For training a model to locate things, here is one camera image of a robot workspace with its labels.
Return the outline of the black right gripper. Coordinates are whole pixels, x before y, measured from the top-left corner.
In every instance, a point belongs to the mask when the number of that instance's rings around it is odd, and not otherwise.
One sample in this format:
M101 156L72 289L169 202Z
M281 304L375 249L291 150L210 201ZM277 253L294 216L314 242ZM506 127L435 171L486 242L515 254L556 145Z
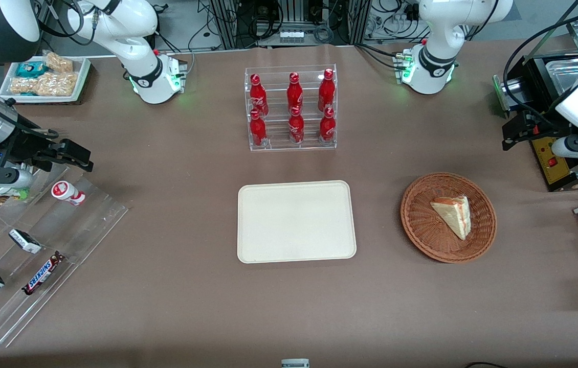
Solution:
M49 171L48 162L60 165L76 166L83 171L92 171L94 163L90 161L90 150L73 140L61 140L61 153L56 149L57 142L48 136L37 136L17 130L0 144L0 170L12 170L8 164L27 163Z

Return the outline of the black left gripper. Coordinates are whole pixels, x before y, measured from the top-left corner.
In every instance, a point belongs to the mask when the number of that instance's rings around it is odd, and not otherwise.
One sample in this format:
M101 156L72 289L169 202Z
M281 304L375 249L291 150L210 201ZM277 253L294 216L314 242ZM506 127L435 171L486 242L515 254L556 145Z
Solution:
M502 150L508 151L520 142L530 142L545 137L562 138L569 135L569 124L549 121L532 113L524 119L510 119L504 124Z

